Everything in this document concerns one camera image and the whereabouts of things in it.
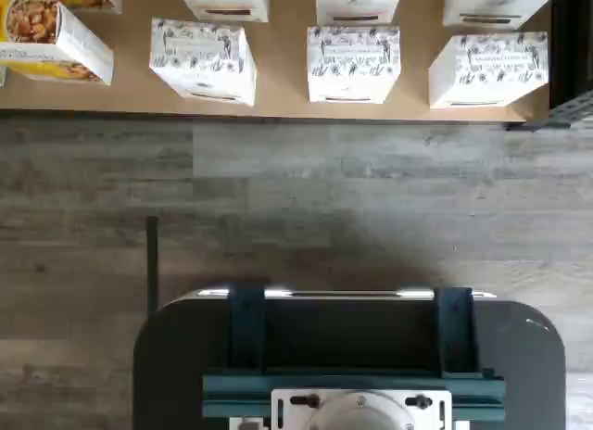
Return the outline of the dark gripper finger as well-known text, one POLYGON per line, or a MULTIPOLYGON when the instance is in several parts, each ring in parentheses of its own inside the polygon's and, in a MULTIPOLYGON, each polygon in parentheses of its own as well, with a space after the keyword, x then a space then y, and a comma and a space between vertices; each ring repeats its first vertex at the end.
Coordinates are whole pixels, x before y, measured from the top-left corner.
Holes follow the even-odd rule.
POLYGON ((267 310, 265 288, 234 287, 229 293, 229 302, 230 364, 234 369, 262 372, 267 310))
POLYGON ((434 302, 441 372, 478 373, 472 289, 437 288, 434 302))

